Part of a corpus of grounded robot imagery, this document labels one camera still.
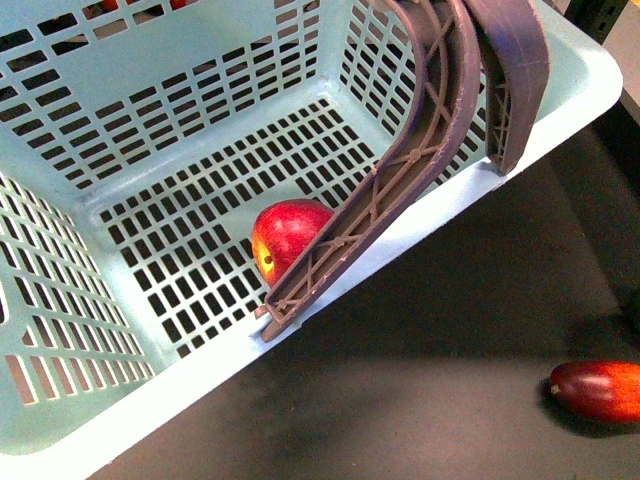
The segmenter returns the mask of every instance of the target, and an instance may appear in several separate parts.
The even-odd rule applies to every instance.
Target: red object
[[[572,412],[608,423],[640,421],[640,365],[594,360],[556,367],[551,393]]]
[[[133,0],[127,0],[127,4],[131,5]],[[171,0],[171,8],[178,10],[179,8],[187,5],[187,0]],[[118,9],[118,2],[116,0],[102,0],[102,6],[110,12]]]
[[[118,9],[118,2],[116,0],[102,0],[102,6],[105,10],[113,12]]]
[[[258,270],[270,287],[284,275],[332,215],[330,208],[307,199],[279,202],[258,215],[251,246]]]

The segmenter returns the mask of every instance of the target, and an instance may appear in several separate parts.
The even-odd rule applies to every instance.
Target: red apple
[[[640,365],[606,360],[564,363],[551,372],[549,387],[574,413],[608,423],[640,421]]]
[[[332,215],[330,208],[307,199],[285,200],[258,215],[251,247],[258,270],[270,287],[284,275]]]

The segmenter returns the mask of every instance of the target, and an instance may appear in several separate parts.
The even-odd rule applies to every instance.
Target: light blue basket
[[[233,356],[225,340],[267,291],[257,214],[296,197],[337,207],[411,102],[405,31],[367,0],[91,3],[5,0],[0,18],[7,455],[70,437],[204,345]],[[587,84],[571,46],[551,47]],[[580,93],[565,83],[552,76],[541,118]],[[484,158],[479,102],[429,191]],[[223,378],[265,350],[208,368]]]

